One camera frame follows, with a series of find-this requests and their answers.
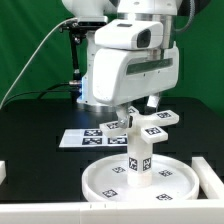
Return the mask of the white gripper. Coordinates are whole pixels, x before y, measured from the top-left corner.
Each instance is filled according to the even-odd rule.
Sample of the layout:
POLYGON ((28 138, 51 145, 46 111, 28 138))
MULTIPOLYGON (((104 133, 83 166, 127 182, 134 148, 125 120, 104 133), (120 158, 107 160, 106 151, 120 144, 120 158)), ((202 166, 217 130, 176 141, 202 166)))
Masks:
POLYGON ((118 126, 126 129, 130 124, 128 106, 120 104, 150 95, 147 106, 157 108, 160 96, 154 93, 173 88, 178 71, 176 46, 165 50, 162 59, 155 59, 147 50, 100 49, 93 65, 93 95, 102 104, 118 105, 118 126))

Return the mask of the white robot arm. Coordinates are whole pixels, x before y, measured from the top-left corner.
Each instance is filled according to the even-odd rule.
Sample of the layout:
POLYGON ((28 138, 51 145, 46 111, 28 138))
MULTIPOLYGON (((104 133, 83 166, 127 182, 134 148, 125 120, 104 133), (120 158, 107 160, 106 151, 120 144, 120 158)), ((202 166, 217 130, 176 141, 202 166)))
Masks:
POLYGON ((129 102, 173 88, 179 50, 171 35, 184 0, 62 0, 79 25, 97 24, 92 95, 130 124, 129 102))

